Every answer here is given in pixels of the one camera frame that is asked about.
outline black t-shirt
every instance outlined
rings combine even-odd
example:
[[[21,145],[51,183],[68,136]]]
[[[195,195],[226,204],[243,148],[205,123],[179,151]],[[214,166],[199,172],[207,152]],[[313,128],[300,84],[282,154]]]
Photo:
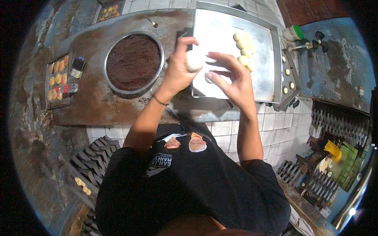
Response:
[[[189,149],[190,134],[176,139],[177,149],[165,139],[148,154],[113,154],[97,197],[100,232],[154,235],[177,216],[207,214],[226,228],[282,233],[291,211],[271,165],[253,160],[242,169],[207,136],[200,152]]]

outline brown filling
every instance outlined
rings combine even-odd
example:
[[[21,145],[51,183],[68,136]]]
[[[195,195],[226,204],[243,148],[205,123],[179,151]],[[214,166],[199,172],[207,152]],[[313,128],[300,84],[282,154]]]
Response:
[[[133,91],[148,84],[159,65],[158,45],[148,36],[135,34],[114,46],[106,67],[108,78],[116,88]]]

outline light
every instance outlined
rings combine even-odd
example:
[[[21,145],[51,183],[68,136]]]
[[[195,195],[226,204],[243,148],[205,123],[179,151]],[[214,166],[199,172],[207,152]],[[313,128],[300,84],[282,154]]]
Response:
[[[349,210],[349,215],[352,216],[352,215],[354,215],[354,214],[356,214],[356,209],[351,208],[351,209]]]

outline round metal pan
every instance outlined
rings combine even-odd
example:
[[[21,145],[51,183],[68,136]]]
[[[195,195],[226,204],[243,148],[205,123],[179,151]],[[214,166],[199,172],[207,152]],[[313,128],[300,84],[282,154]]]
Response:
[[[152,78],[152,80],[144,85],[142,88],[140,89],[137,89],[137,90],[132,90],[132,91],[126,91],[126,90],[121,90],[119,88],[117,88],[116,86],[114,86],[110,80],[109,80],[109,77],[108,77],[108,73],[107,73],[107,69],[106,69],[106,63],[108,61],[108,56],[109,56],[109,53],[113,50],[114,46],[119,42],[121,41],[122,39],[132,35],[132,34],[142,34],[142,35],[146,35],[148,37],[150,37],[152,40],[155,41],[155,43],[158,45],[159,47],[159,51],[160,51],[160,65],[159,65],[159,68],[158,68],[158,71],[156,72],[155,76]],[[122,36],[122,38],[120,38],[117,42],[115,42],[113,44],[113,46],[110,48],[110,50],[108,51],[108,54],[106,55],[106,58],[105,58],[105,62],[104,62],[104,71],[105,71],[105,79],[106,79],[106,82],[108,83],[109,87],[114,90],[115,92],[117,93],[120,93],[120,94],[136,94],[136,93],[139,93],[143,90],[145,90],[146,88],[148,88],[151,84],[153,84],[156,80],[156,78],[159,76],[162,68],[163,68],[163,65],[164,65],[164,50],[163,50],[163,46],[161,45],[160,41],[153,35],[147,33],[147,32],[144,32],[144,31],[134,31],[134,32],[130,32],[130,33],[127,33],[125,34],[124,36]]]

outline fingernail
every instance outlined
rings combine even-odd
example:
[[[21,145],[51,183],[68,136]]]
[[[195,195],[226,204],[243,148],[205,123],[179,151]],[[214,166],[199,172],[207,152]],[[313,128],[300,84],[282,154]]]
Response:
[[[206,72],[205,77],[208,78],[209,80],[211,80],[213,75],[210,72]]]

